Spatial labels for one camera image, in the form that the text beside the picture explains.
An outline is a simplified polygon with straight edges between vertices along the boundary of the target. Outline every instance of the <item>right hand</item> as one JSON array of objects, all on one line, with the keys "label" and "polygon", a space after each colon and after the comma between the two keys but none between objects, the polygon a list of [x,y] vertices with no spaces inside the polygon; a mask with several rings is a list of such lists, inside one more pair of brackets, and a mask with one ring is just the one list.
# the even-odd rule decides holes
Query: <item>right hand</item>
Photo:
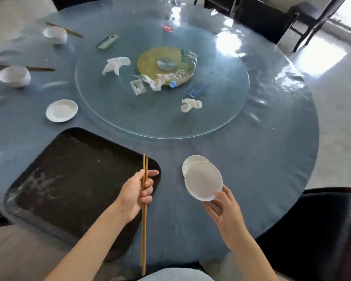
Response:
[{"label": "right hand", "polygon": [[210,202],[213,205],[209,202],[203,202],[203,205],[217,224],[226,246],[234,252],[239,247],[239,241],[250,237],[250,234],[244,224],[241,208],[230,189],[223,185],[222,191],[215,192],[215,196],[216,199]]}]

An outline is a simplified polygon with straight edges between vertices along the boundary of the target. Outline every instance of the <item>leg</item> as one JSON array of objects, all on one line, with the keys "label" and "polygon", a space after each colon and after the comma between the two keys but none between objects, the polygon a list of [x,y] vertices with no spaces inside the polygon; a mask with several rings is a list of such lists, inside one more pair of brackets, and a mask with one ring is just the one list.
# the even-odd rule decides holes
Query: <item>leg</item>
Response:
[{"label": "leg", "polygon": [[313,29],[313,32],[310,34],[310,36],[308,37],[307,41],[305,42],[305,45],[308,45],[309,42],[311,41],[311,38],[323,27],[325,22],[320,23],[317,27],[315,27]]},{"label": "leg", "polygon": [[311,32],[311,30],[313,29],[313,27],[309,27],[307,29],[307,31],[299,38],[298,42],[296,43],[293,52],[296,52],[296,50],[298,49],[298,47],[300,46],[300,44],[303,42],[303,40],[305,40],[305,38],[309,35],[309,33]]}]

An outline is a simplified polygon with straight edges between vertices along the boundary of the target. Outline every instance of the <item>round dining table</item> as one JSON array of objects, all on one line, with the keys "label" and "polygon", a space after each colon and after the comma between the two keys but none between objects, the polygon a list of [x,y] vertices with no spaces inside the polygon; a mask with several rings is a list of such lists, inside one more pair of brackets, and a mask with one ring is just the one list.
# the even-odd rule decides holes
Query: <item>round dining table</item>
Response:
[{"label": "round dining table", "polygon": [[[43,35],[47,22],[68,34],[65,45]],[[110,35],[117,40],[96,47]],[[171,89],[136,95],[137,59],[152,47],[197,56],[195,74]],[[106,60],[128,57],[119,75],[101,74]],[[298,200],[315,165],[319,128],[312,95],[301,75],[267,39],[216,10],[163,0],[104,0],[50,14],[27,25],[0,52],[0,64],[49,67],[30,71],[21,89],[0,82],[0,210],[5,193],[62,131],[80,127],[145,153],[161,167],[147,210],[147,265],[207,261],[228,253],[202,203],[185,188],[182,163],[209,159],[240,205],[257,238]],[[202,108],[187,113],[181,100],[198,84],[208,87]],[[49,104],[75,101],[76,116],[46,118]],[[13,222],[17,218],[8,214]],[[116,262],[138,266],[140,227]]]}]

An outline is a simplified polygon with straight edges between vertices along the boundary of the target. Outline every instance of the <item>wooden chopsticks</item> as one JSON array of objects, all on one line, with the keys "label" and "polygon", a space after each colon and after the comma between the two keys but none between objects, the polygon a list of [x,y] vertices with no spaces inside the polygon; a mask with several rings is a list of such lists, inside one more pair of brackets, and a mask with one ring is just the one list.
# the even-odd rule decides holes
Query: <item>wooden chopsticks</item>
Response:
[{"label": "wooden chopsticks", "polygon": [[[55,24],[55,23],[52,23],[52,22],[46,22],[47,25],[50,25],[52,27],[60,27],[59,25]],[[77,36],[79,38],[83,38],[83,35],[79,34],[78,32],[75,32],[75,31],[72,31],[70,29],[67,29],[67,28],[63,28],[64,30],[66,30],[67,33],[70,33],[74,36]]]},{"label": "wooden chopsticks", "polygon": [[[0,65],[0,70],[3,70],[5,68],[10,67],[11,65]],[[56,69],[53,68],[41,68],[41,67],[31,67],[31,66],[25,66],[25,68],[29,71],[47,71],[47,72],[53,72]]]},{"label": "wooden chopsticks", "polygon": [[[142,191],[145,190],[145,182],[148,178],[148,158],[143,154],[143,169],[144,176],[142,178]],[[143,203],[142,205],[142,244],[140,252],[140,265],[142,266],[142,276],[145,276],[145,246],[147,239],[147,204]]]}]

